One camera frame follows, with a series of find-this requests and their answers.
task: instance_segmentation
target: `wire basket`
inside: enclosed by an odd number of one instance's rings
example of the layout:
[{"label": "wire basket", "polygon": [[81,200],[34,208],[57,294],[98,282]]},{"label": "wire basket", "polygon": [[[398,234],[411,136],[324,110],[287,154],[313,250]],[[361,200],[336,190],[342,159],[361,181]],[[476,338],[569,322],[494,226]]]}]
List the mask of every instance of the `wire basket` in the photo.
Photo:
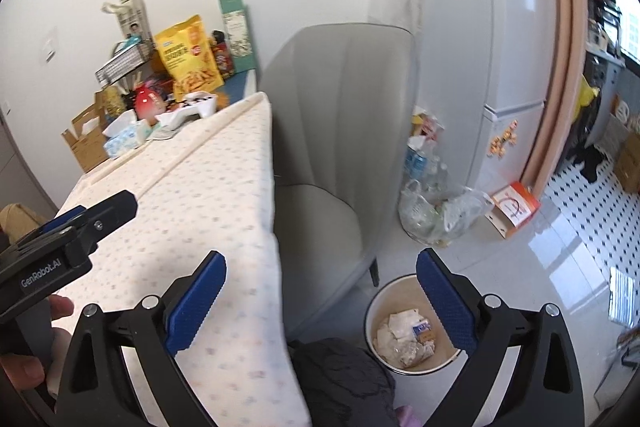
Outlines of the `wire basket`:
[{"label": "wire basket", "polygon": [[103,67],[95,72],[95,77],[101,84],[113,84],[131,71],[138,69],[148,62],[154,47],[151,41],[142,41],[121,51]]}]

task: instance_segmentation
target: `refrigerator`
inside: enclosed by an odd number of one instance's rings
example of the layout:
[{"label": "refrigerator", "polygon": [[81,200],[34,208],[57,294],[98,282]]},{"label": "refrigerator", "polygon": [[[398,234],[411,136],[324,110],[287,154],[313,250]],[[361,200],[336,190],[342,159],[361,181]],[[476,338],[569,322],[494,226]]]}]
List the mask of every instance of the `refrigerator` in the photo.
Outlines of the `refrigerator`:
[{"label": "refrigerator", "polygon": [[[555,38],[556,0],[422,1],[417,105],[444,126],[438,149],[453,181],[492,194],[521,178]],[[492,154],[514,124],[515,138]]]}]

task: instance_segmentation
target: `window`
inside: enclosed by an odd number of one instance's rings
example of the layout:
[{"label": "window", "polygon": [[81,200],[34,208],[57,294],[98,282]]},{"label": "window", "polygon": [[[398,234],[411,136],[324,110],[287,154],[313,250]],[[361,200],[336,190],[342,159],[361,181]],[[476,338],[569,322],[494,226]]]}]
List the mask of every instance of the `window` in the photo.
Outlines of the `window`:
[{"label": "window", "polygon": [[620,47],[625,54],[640,63],[638,56],[638,30],[640,28],[640,2],[638,0],[616,0],[622,12],[622,42]]}]

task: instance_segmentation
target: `chair backrest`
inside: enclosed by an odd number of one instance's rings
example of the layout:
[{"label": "chair backrest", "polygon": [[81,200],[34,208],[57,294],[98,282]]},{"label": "chair backrest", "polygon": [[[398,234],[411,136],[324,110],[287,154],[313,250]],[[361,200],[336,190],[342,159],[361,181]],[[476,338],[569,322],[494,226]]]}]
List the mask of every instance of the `chair backrest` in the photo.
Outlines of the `chair backrest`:
[{"label": "chair backrest", "polygon": [[276,184],[315,185],[347,203],[371,248],[398,198],[417,89],[412,35],[360,23],[304,28],[259,89],[273,108]]}]

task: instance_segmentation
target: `green box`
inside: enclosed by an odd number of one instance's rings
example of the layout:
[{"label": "green box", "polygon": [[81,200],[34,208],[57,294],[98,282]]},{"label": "green box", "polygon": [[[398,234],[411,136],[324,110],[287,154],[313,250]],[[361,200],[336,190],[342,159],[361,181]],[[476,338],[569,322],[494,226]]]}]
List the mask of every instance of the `green box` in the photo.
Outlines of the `green box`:
[{"label": "green box", "polygon": [[251,44],[246,7],[242,0],[219,0],[222,19],[225,22],[229,51],[236,73],[255,70],[254,47]]}]

